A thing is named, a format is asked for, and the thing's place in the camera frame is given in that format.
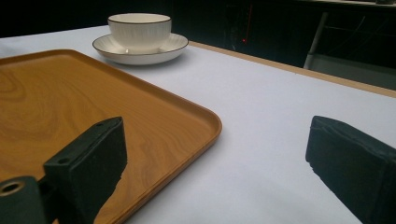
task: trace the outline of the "cup and saucer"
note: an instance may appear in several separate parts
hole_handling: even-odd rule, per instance
[[[171,19],[164,15],[127,13],[107,21],[111,34],[95,39],[92,46],[115,63],[164,63],[182,54],[189,44],[185,36],[171,33]]]

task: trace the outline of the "white saucer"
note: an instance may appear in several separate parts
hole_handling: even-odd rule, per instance
[[[112,35],[104,35],[92,42],[98,53],[115,63],[134,65],[163,63],[175,59],[189,44],[189,40],[182,35],[170,34],[165,44],[155,52],[127,52],[120,46]]]

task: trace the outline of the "white table surface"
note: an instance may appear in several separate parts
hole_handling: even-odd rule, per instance
[[[106,61],[107,26],[0,38],[0,58],[75,49],[215,112],[216,144],[127,223],[360,223],[305,161],[311,119],[339,119],[396,147],[396,99],[187,46],[167,63]]]

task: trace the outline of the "gray floor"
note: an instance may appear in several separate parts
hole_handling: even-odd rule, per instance
[[[386,89],[396,90],[396,69],[357,63],[325,55],[308,55],[305,68]]]

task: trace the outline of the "wood grain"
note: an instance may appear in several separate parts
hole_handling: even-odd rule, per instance
[[[95,223],[121,223],[218,139],[212,111],[73,50],[0,60],[0,181],[42,164],[103,119],[122,116],[128,165]]]

